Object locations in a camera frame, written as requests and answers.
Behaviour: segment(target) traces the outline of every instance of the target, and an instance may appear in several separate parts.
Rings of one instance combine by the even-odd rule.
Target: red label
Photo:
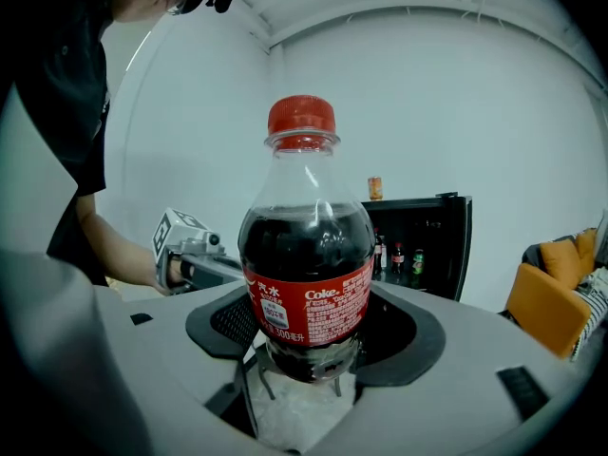
[[[341,277],[284,282],[243,268],[257,322],[269,336],[301,346],[332,343],[352,332],[368,308],[373,260]]]

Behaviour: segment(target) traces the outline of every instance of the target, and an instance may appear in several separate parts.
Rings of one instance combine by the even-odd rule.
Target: black shirt
[[[105,120],[109,109],[105,53],[100,42],[111,23],[108,0],[29,0],[20,14],[20,55],[14,80],[34,124],[78,183],[48,254],[105,276],[76,216],[76,200],[105,189]]]

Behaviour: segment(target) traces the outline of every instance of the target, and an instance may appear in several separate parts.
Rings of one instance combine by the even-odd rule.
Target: red bottle cap
[[[295,130],[310,130],[335,135],[335,117],[332,106],[316,96],[296,95],[275,103],[268,116],[269,140],[277,134]],[[326,140],[318,133],[285,137],[279,148],[319,149]]]

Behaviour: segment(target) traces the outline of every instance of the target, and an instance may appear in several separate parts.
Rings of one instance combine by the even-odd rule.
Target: coke logo
[[[336,289],[331,289],[330,291],[326,291],[323,289],[320,293],[316,293],[315,291],[308,291],[304,294],[304,296],[308,300],[317,300],[317,299],[326,299],[327,297],[334,297],[335,295],[340,294],[340,291]]]

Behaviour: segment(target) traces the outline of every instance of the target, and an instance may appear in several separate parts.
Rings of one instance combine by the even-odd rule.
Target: man
[[[11,79],[42,137],[78,183],[48,247],[82,270],[168,292],[151,251],[121,237],[95,209],[105,189],[104,139],[109,98],[102,35],[113,21],[133,22],[193,10],[201,0],[13,0],[17,11]],[[174,262],[170,283],[182,281]]]

